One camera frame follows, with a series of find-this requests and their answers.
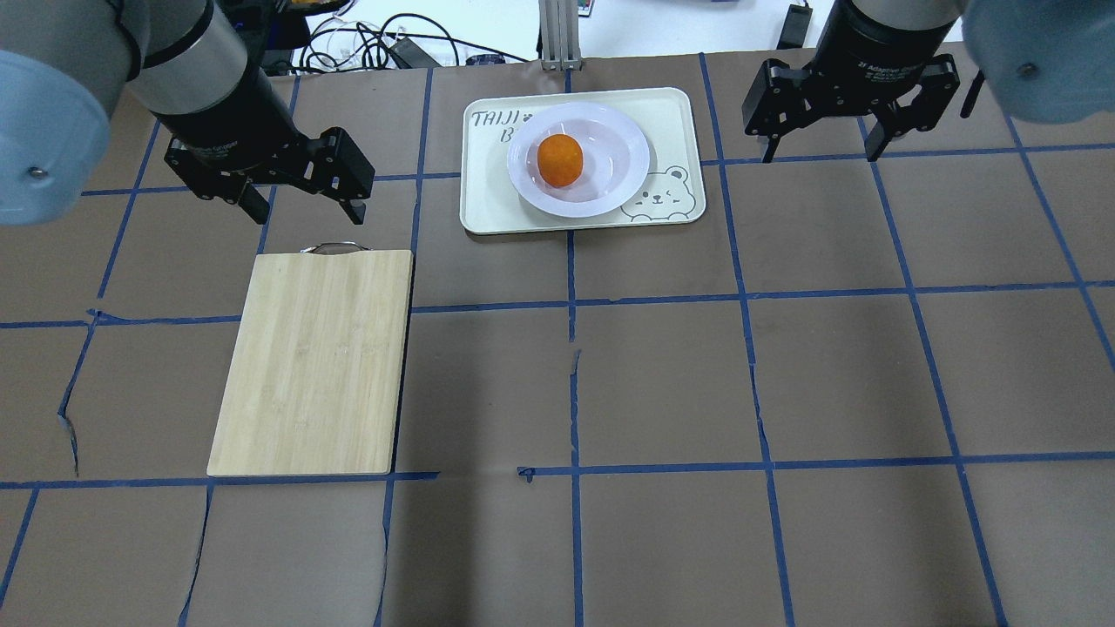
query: wooden cutting board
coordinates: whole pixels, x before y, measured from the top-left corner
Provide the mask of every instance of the wooden cutting board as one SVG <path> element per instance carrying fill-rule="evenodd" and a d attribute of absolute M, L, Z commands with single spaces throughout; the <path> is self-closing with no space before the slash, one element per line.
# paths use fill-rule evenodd
<path fill-rule="evenodd" d="M 410 251 L 256 257 L 210 475 L 390 471 L 411 268 Z"/>

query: bowl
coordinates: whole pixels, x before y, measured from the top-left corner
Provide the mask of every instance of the bowl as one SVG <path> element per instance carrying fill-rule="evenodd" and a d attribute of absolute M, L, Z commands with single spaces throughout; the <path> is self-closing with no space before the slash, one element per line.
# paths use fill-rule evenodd
<path fill-rule="evenodd" d="M 551 135 L 576 139 L 584 154 L 581 176 L 554 187 L 539 174 L 539 144 Z M 543 109 L 511 138 L 507 174 L 518 194 L 540 210 L 562 218 L 608 213 L 642 187 L 650 171 L 650 146 L 633 119 L 598 103 L 565 103 Z"/>

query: bear face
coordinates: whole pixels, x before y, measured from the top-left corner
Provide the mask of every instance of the bear face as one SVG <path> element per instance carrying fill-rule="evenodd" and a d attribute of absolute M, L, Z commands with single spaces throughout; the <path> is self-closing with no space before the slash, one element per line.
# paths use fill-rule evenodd
<path fill-rule="evenodd" d="M 685 220 L 697 206 L 688 181 L 689 173 L 677 165 L 666 172 L 651 172 L 620 211 L 631 218 L 631 222 Z"/>

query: white tray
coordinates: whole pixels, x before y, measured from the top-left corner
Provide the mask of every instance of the white tray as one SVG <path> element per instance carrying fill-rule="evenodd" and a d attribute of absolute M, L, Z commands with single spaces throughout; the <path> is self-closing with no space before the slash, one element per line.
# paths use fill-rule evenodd
<path fill-rule="evenodd" d="M 642 128 L 650 144 L 650 174 L 636 195 L 608 213 L 592 218 L 559 218 L 543 212 L 518 195 L 507 175 L 507 146 L 512 135 L 535 113 L 575 100 L 614 107 Z M 460 164 L 460 224 L 479 235 L 530 233 L 568 229 L 683 224 L 705 213 L 705 182 L 689 96 L 673 87 L 554 94 L 476 100 L 465 109 Z M 653 196 L 691 199 L 669 214 L 656 211 Z M 648 201 L 642 205 L 647 192 Z"/>

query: orange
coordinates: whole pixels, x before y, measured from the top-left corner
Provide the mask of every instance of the orange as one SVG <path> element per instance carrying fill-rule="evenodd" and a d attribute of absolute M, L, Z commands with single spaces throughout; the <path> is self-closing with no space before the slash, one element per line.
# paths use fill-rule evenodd
<path fill-rule="evenodd" d="M 569 135 L 551 135 L 539 144 L 539 174 L 554 187 L 572 185 L 583 168 L 581 144 Z"/>

